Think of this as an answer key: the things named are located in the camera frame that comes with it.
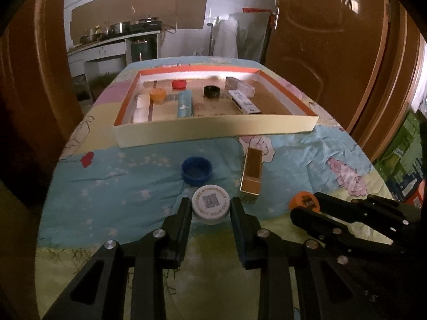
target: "silver screw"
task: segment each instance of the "silver screw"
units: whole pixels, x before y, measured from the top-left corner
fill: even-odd
[[[156,238],[162,238],[166,235],[166,231],[162,229],[157,229],[153,231],[153,236]]]
[[[312,239],[310,239],[309,241],[307,241],[305,243],[305,245],[307,246],[307,248],[310,248],[310,249],[313,249],[313,250],[315,250],[315,249],[317,249],[319,247],[319,243],[316,242],[316,241],[314,241],[314,240],[312,240]]]
[[[346,264],[349,263],[349,258],[347,256],[340,255],[340,256],[337,257],[337,262],[340,265],[346,265]]]
[[[117,245],[117,242],[112,239],[104,243],[104,247],[107,249],[113,249],[116,245]]]
[[[270,231],[267,229],[259,229],[257,231],[257,236],[262,238],[267,238],[268,236],[270,236]]]

